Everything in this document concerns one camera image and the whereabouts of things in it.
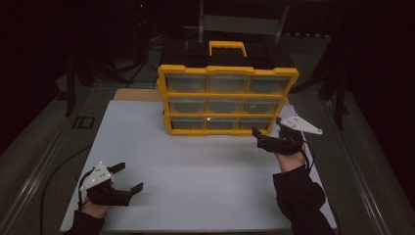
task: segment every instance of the white table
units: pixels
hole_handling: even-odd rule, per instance
[[[286,106],[281,118],[295,113]],[[161,102],[111,101],[82,175],[103,162],[126,169],[114,188],[144,182],[129,207],[112,207],[103,231],[237,232],[289,229],[278,209],[272,174],[276,158],[256,147],[254,137],[170,136]],[[311,178],[320,183],[314,167]],[[61,230],[70,229],[77,208],[74,190]],[[321,211],[337,225],[326,203]]]

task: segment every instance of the yellow storage organizer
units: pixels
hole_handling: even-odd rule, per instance
[[[195,45],[177,39],[164,44],[158,88],[167,133],[251,135],[254,125],[269,134],[299,76],[288,54],[276,45]]]

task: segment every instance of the dark floor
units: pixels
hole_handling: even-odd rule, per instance
[[[282,38],[280,44],[288,49],[300,71],[298,83],[310,78],[329,40]],[[151,53],[149,63],[157,65],[160,52]],[[152,88],[157,77],[152,67],[146,66],[130,87]],[[314,149],[316,167],[342,234],[415,234],[415,213],[352,94],[346,93],[345,130],[340,131],[333,121],[333,103],[321,101],[317,95],[320,86],[315,84],[289,98],[300,116],[324,130],[322,136],[306,138]],[[103,77],[93,87],[78,85],[77,106],[71,117],[65,117],[65,102],[53,101],[1,156],[1,234],[38,234],[40,199],[48,177],[64,160],[93,143],[106,107],[119,87],[123,85]],[[76,117],[96,121],[90,129],[72,128]],[[44,199],[44,234],[60,234],[87,155],[88,150],[77,154],[51,178]],[[43,173],[33,175],[36,169],[43,169]]]

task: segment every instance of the dark background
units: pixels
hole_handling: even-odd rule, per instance
[[[217,15],[279,18],[283,1],[206,1]],[[410,185],[415,101],[414,11],[410,1],[286,1],[291,5],[283,33],[330,35],[316,75],[343,70],[356,99],[412,205]],[[157,28],[182,37],[198,25],[199,3],[181,1],[1,1],[0,153],[59,95],[55,80],[66,72],[76,46],[96,62],[137,61],[137,41]]]

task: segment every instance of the yellow plastic frame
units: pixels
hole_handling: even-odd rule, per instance
[[[211,54],[212,48],[233,48],[241,49],[244,56],[247,56],[244,43],[242,42],[228,42],[228,41],[211,41],[209,43],[209,52]],[[275,68],[273,70],[256,70],[253,67],[222,67],[222,66],[207,66],[205,68],[186,68],[182,65],[161,65],[159,66],[159,78],[157,81],[159,94],[163,100],[164,114],[163,114],[163,123],[166,127],[167,133],[171,135],[211,135],[211,134],[230,134],[230,135],[252,135],[250,129],[238,129],[239,127],[239,118],[271,118],[270,123],[266,129],[261,129],[260,131],[263,134],[269,134],[272,131],[275,118],[277,118],[281,110],[283,109],[285,103],[287,102],[287,95],[291,87],[296,83],[299,72],[296,68]],[[213,93],[208,92],[209,87],[209,77],[213,74],[244,74],[249,77],[246,90],[244,93]],[[165,75],[166,74],[203,74],[207,76],[207,81],[205,85],[205,92],[175,92],[169,91],[167,88],[167,82]],[[290,77],[288,83],[281,93],[265,94],[265,93],[248,93],[250,87],[250,82],[252,76],[287,76]],[[241,111],[237,114],[212,114],[208,112],[204,113],[194,113],[194,114],[180,114],[180,113],[171,113],[170,107],[168,104],[168,98],[170,97],[194,97],[194,98],[243,98],[244,102],[247,98],[257,98],[257,99],[279,99],[280,102],[275,110],[274,114],[244,114],[242,109],[244,104],[241,105]],[[173,129],[171,127],[171,118],[203,118],[203,129]],[[237,118],[238,122],[235,126],[235,129],[207,129],[206,119],[207,118]]]

